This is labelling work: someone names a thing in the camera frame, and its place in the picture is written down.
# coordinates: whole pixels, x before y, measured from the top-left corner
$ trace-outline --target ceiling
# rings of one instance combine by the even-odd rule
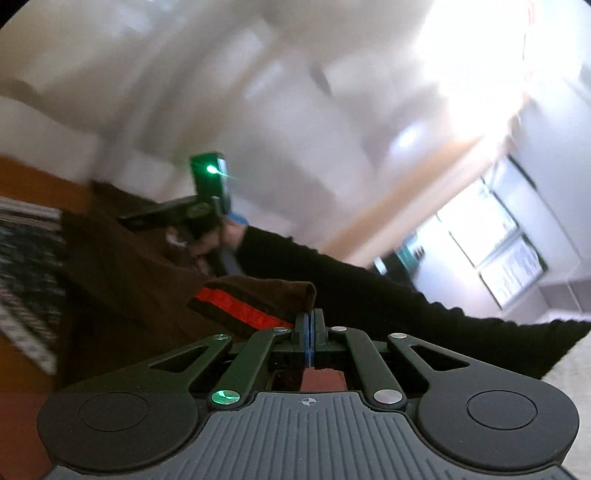
[[[191,194],[187,157],[219,150],[238,213],[319,247],[456,138],[416,47],[430,8],[31,0],[0,31],[0,95],[10,121],[25,105],[81,135],[86,177],[157,200]],[[36,141],[56,143],[47,129]]]

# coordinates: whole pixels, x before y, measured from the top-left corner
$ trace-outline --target metal rivet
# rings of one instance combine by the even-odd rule
[[[240,400],[240,394],[234,390],[218,390],[212,395],[212,401],[220,405],[232,405]]]
[[[378,390],[376,393],[374,393],[374,400],[380,403],[391,405],[401,401],[402,394],[398,390],[390,390],[389,388],[386,388],[385,390]]]

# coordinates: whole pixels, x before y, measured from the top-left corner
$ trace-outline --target wooden trim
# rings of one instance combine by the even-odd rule
[[[87,211],[90,190],[50,173],[0,155],[0,196],[47,207]]]
[[[384,228],[429,185],[452,168],[478,140],[449,141],[443,145],[394,186],[392,193],[354,218],[345,229],[326,242],[320,251],[344,261]]]

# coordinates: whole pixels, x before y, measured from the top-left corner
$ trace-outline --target brown towel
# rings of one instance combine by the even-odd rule
[[[315,290],[309,283],[248,277],[207,283],[197,270],[175,265],[167,258],[164,231],[136,234],[116,221],[118,214],[148,204],[95,184],[88,215],[64,212],[69,303],[60,328],[59,387],[216,333],[244,341],[256,328],[235,316],[238,305],[285,324],[313,307]],[[206,300],[208,291],[218,293]],[[234,309],[226,311],[211,301],[215,295],[231,299]],[[188,301],[195,310],[187,307]]]

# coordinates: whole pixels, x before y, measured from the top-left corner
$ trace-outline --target black sleeve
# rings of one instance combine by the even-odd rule
[[[328,325],[362,329],[381,341],[402,331],[534,378],[548,373],[591,330],[591,323],[574,320],[517,325],[467,317],[461,309],[429,303],[421,293],[387,278],[253,227],[246,231],[238,261],[256,278],[312,282],[316,307],[324,310]]]

